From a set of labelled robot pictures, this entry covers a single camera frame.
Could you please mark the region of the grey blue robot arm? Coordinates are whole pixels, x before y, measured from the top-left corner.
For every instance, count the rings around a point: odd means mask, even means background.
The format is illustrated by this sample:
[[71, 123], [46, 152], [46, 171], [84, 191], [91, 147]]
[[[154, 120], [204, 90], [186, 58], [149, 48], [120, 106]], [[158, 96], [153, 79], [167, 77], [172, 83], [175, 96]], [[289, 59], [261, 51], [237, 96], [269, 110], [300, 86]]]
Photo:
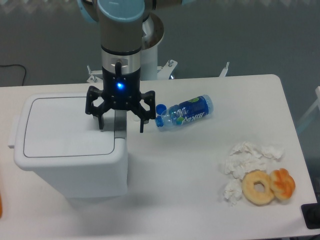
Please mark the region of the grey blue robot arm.
[[151, 11], [188, 4], [187, 0], [80, 0], [79, 7], [100, 25], [103, 89], [86, 94], [85, 113], [98, 119], [110, 109], [131, 111], [140, 118], [140, 130], [156, 117], [156, 94], [140, 91], [142, 50], [157, 34]]

